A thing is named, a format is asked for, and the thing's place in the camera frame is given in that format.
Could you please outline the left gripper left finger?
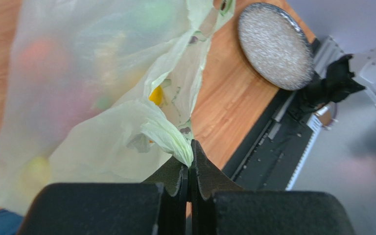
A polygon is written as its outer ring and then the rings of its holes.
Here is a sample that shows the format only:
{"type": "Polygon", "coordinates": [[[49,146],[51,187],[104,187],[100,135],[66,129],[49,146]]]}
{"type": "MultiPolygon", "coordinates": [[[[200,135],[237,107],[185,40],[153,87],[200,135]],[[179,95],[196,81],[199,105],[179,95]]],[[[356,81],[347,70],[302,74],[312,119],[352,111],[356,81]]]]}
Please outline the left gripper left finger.
{"type": "Polygon", "coordinates": [[[142,183],[54,183],[33,200],[20,235],[182,235],[188,168],[169,159],[142,183]]]}

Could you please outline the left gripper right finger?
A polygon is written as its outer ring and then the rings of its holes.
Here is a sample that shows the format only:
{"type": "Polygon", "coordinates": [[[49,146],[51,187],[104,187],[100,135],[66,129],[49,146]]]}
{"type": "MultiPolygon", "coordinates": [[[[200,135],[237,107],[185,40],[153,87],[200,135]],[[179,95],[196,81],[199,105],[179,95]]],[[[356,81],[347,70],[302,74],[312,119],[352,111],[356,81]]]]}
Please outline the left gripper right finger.
{"type": "Polygon", "coordinates": [[[353,235],[342,204],[315,191],[245,190],[191,142],[192,233],[195,235],[353,235]]]}

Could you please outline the fake yellow banana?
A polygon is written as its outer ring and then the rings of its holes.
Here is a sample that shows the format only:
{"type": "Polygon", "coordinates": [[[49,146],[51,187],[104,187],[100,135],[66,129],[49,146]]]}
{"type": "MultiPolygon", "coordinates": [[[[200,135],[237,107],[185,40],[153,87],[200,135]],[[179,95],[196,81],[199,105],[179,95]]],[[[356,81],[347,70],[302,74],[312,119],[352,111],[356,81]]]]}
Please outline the fake yellow banana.
{"type": "Polygon", "coordinates": [[[163,90],[161,86],[158,86],[152,91],[151,95],[149,96],[149,100],[157,106],[161,105],[163,100],[163,90]]]}

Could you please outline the translucent yellowish plastic bag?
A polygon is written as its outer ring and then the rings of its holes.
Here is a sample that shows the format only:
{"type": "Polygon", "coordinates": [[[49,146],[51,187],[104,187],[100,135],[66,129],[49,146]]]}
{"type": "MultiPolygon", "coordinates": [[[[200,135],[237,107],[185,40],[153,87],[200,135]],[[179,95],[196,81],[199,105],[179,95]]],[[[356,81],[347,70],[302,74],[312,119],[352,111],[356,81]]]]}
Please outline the translucent yellowish plastic bag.
{"type": "Polygon", "coordinates": [[[140,183],[191,166],[191,114],[235,1],[24,0],[0,129],[0,208],[48,184],[140,183]],[[161,86],[160,106],[149,100],[161,86]]]}

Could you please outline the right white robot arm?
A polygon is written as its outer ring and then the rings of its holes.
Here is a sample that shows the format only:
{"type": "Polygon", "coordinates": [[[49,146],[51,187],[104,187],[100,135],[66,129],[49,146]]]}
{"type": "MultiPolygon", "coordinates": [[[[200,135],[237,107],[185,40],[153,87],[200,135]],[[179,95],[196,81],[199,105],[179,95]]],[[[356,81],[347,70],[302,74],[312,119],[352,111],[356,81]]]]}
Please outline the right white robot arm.
{"type": "Polygon", "coordinates": [[[347,56],[333,38],[315,53],[315,79],[300,91],[301,107],[314,112],[366,91],[376,105],[376,47],[347,56]]]}

